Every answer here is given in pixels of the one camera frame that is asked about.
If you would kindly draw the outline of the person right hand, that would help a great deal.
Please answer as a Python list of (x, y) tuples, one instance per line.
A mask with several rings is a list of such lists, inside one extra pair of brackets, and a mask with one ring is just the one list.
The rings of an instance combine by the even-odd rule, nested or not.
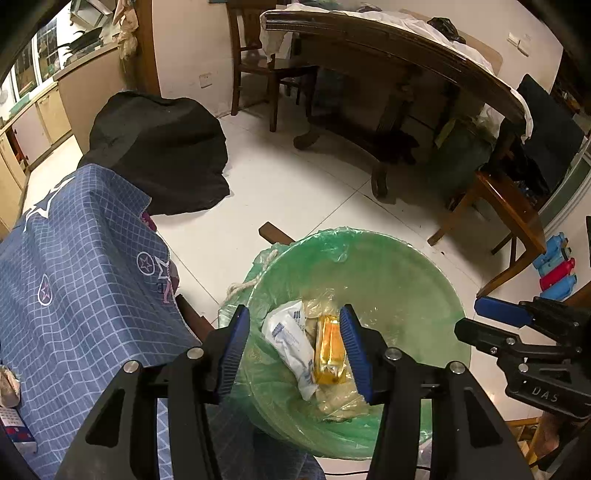
[(537, 437), (532, 442), (537, 458), (542, 459), (555, 452), (561, 453), (576, 430), (577, 427), (573, 423), (550, 412), (544, 412), (536, 431)]

